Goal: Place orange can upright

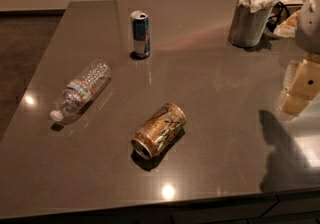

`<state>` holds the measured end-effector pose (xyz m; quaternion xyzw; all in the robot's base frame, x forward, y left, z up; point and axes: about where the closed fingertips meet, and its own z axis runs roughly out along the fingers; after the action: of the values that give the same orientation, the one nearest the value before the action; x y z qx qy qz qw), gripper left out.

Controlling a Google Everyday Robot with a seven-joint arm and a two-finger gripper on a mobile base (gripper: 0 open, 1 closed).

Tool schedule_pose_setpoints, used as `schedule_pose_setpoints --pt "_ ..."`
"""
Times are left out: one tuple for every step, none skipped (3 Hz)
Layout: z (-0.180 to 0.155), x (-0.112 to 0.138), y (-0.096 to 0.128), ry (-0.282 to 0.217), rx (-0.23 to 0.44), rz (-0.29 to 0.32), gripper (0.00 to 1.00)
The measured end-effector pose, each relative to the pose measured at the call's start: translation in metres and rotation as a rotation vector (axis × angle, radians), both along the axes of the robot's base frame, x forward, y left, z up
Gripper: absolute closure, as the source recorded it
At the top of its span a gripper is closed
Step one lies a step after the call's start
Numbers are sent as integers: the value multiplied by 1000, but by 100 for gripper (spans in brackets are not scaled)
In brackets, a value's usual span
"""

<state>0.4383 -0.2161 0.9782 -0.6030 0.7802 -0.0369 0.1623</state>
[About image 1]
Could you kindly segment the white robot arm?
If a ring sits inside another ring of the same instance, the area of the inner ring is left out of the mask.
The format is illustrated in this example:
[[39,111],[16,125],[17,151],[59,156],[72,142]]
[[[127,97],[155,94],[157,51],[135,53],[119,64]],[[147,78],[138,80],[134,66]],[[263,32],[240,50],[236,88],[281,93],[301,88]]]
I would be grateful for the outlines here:
[[320,93],[320,0],[307,0],[301,8],[295,42],[308,56],[291,61],[283,80],[278,109],[291,116],[298,116]]

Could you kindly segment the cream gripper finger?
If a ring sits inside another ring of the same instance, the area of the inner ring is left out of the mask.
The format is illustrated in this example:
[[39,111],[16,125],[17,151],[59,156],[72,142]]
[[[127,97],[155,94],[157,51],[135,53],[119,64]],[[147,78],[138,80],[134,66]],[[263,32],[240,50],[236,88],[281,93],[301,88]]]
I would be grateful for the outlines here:
[[298,116],[320,93],[320,57],[292,60],[283,80],[279,110]]

